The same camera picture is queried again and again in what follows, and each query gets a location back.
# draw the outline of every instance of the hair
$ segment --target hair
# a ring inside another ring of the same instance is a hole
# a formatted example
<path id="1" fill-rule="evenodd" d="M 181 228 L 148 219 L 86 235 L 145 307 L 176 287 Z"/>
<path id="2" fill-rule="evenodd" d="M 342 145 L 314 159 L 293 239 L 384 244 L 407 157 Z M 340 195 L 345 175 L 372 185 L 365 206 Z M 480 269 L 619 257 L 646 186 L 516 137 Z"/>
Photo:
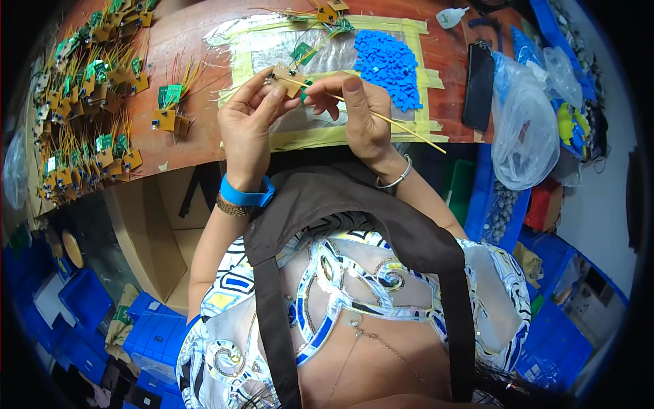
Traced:
<path id="1" fill-rule="evenodd" d="M 492 404 L 493 402 L 507 409 L 568 409 L 574 403 L 574 396 L 569 393 L 544 389 L 516 374 L 510 374 L 479 361 L 475 362 L 472 385 L 473 389 L 482 394 L 480 403 Z M 270 401 L 271 391 L 266 387 L 258 390 L 239 409 L 259 409 L 261 405 L 257 402 L 260 399 Z"/>

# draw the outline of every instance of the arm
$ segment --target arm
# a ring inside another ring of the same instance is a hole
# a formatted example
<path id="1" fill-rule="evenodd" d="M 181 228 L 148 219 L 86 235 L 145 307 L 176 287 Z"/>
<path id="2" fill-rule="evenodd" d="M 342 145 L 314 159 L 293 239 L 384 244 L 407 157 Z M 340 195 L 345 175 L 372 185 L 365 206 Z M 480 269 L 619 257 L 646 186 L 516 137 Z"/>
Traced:
<path id="1" fill-rule="evenodd" d="M 307 105 L 314 105 L 314 113 L 328 111 L 336 120 L 339 116 L 336 99 L 325 92 L 341 94 L 347 108 L 345 134 L 352 152 L 372 169 L 385 185 L 395 182 L 408 163 L 390 144 L 390 124 L 373 116 L 370 111 L 390 114 L 390 97 L 380 86 L 369 84 L 354 75 L 338 73 L 316 81 L 305 90 Z M 456 238 L 467 238 L 452 211 L 434 189 L 412 169 L 397 184 L 396 197 L 413 206 L 446 229 Z"/>
<path id="2" fill-rule="evenodd" d="M 218 127 L 227 160 L 227 182 L 241 192 L 258 192 L 270 164 L 268 128 L 300 104 L 284 100 L 286 90 L 265 85 L 269 67 L 236 91 L 218 112 Z M 232 216 L 214 206 L 191 263 L 188 284 L 188 318 L 199 314 L 200 304 L 216 280 L 216 271 L 234 240 L 243 235 L 248 217 Z"/>

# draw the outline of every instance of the glue bottle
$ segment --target glue bottle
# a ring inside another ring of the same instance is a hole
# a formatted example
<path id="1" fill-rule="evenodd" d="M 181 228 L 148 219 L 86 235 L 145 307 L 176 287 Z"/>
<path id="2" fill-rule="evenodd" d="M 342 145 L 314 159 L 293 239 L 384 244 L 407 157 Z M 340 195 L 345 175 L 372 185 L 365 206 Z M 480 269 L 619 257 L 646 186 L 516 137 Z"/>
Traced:
<path id="1" fill-rule="evenodd" d="M 442 28 L 452 28 L 461 21 L 463 15 L 468 11 L 469 7 L 465 9 L 445 9 L 436 15 L 436 20 Z"/>

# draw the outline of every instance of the black phone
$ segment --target black phone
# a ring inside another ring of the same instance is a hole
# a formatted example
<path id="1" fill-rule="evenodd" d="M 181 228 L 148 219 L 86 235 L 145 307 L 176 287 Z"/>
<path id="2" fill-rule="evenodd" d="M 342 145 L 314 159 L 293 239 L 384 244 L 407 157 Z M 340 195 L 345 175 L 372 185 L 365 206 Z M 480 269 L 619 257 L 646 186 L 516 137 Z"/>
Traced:
<path id="1" fill-rule="evenodd" d="M 463 100 L 463 125 L 486 132 L 491 117 L 492 81 L 495 61 L 490 46 L 478 41 L 468 46 L 468 81 Z"/>

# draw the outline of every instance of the reddish wooden desk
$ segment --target reddish wooden desk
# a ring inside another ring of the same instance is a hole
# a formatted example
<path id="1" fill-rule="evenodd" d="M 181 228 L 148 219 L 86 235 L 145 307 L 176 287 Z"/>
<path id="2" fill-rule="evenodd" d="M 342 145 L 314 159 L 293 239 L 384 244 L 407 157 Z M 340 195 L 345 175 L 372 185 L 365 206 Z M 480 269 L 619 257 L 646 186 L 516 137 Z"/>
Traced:
<path id="1" fill-rule="evenodd" d="M 306 0 L 268 0 L 267 7 L 290 7 L 294 10 L 311 10 Z M 77 27 L 86 21 L 84 14 L 102 8 L 103 0 L 80 0 L 66 16 L 62 27 Z M 460 121 L 461 108 L 466 87 L 468 63 L 468 43 L 478 37 L 491 40 L 497 47 L 496 34 L 490 27 L 470 29 L 468 21 L 479 15 L 470 9 L 462 24 L 444 30 L 436 22 L 436 14 L 448 7 L 466 7 L 467 1 L 444 0 L 348 0 L 351 14 L 370 14 L 375 16 L 410 18 L 427 22 L 428 35 L 421 35 L 422 53 L 425 68 L 440 71 L 444 90 L 429 88 L 430 119 L 443 125 L 440 134 L 449 136 L 450 142 L 473 142 L 473 132 Z M 157 5 L 156 19 L 150 28 L 150 46 L 147 64 L 151 65 L 150 88 L 134 98 L 128 98 L 128 107 L 133 113 L 131 141 L 139 148 L 143 165 L 135 173 L 143 176 L 153 175 L 162 170 L 172 170 L 194 166 L 215 160 L 223 160 L 220 150 L 220 137 L 215 132 L 215 100 L 217 91 L 231 85 L 229 68 L 208 67 L 202 77 L 189 91 L 192 95 L 184 102 L 184 112 L 195 118 L 185 140 L 173 141 L 173 136 L 164 131 L 150 129 L 152 110 L 156 109 L 156 95 L 160 86 L 166 85 L 166 71 L 172 68 L 178 52 L 184 49 L 184 63 L 193 56 L 196 61 L 207 53 L 207 45 L 202 38 L 222 22 L 252 14 L 263 14 L 263 10 L 249 9 L 261 6 L 254 0 L 164 0 Z M 502 23 L 504 52 L 513 57 L 510 24 L 521 26 L 521 17 L 513 9 L 504 9 L 491 14 Z M 208 62 L 213 65 L 228 65 L 228 53 L 209 51 Z M 492 125 L 483 136 L 483 141 L 492 140 Z"/>

